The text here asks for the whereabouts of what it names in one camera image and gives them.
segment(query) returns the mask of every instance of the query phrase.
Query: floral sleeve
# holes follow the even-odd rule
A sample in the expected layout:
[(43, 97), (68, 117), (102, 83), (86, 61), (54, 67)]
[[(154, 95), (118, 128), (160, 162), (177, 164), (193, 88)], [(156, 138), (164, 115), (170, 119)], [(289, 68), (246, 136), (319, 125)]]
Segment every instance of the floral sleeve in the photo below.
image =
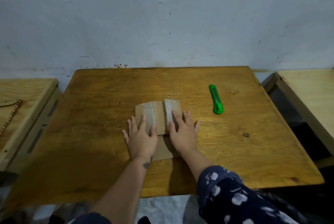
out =
[(205, 169), (198, 179), (199, 215), (208, 224), (298, 224), (272, 203), (246, 187), (241, 178), (221, 166)]

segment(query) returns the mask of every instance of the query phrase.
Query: tattoo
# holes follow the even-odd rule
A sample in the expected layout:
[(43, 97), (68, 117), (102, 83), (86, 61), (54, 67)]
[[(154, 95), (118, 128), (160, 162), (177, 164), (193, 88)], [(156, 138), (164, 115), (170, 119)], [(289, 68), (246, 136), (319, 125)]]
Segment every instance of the tattoo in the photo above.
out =
[(151, 156), (151, 160), (149, 163), (144, 163), (143, 166), (145, 169), (148, 169), (148, 167), (150, 166), (151, 162), (152, 162), (152, 159), (153, 159), (153, 155)]

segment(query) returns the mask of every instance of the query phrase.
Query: green box cutter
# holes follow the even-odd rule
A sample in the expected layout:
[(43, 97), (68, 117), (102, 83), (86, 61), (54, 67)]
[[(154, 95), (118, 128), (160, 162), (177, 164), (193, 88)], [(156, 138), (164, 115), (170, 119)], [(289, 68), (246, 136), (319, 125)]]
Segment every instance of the green box cutter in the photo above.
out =
[(221, 104), (216, 86), (211, 84), (209, 85), (209, 88), (213, 99), (213, 112), (216, 114), (223, 113), (223, 104)]

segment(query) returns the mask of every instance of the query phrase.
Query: forearm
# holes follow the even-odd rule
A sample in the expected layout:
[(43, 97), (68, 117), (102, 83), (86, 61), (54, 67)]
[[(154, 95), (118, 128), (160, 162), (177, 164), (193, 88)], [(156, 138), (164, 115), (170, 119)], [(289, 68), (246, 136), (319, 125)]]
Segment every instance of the forearm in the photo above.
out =
[(91, 212), (100, 213), (112, 224), (133, 223), (144, 183), (148, 160), (136, 158), (125, 168), (116, 183), (94, 205)]
[(210, 162), (206, 156), (197, 149), (187, 151), (186, 153), (182, 154), (182, 158), (188, 164), (188, 167), (190, 168), (196, 183), (202, 171), (207, 167), (213, 166), (212, 162)]

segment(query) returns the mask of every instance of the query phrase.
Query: light wood table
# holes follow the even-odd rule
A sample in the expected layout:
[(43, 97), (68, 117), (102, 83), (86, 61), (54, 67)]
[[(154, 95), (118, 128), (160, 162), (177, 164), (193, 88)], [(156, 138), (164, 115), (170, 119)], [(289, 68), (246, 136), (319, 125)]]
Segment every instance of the light wood table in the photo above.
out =
[[(215, 84), (224, 113), (213, 113)], [(202, 119), (198, 148), (250, 188), (324, 180), (247, 66), (75, 72), (7, 205), (96, 201), (130, 161), (122, 129), (135, 105), (179, 99)], [(182, 158), (152, 162), (141, 197), (196, 193)]]
[[(334, 70), (278, 71), (267, 92), (271, 93), (276, 86), (334, 155)], [(334, 157), (319, 160), (316, 165), (334, 165)]]
[(55, 78), (0, 79), (0, 100), (22, 99), (0, 135), (0, 171), (19, 173), (28, 163), (40, 129), (61, 98), (57, 84)]

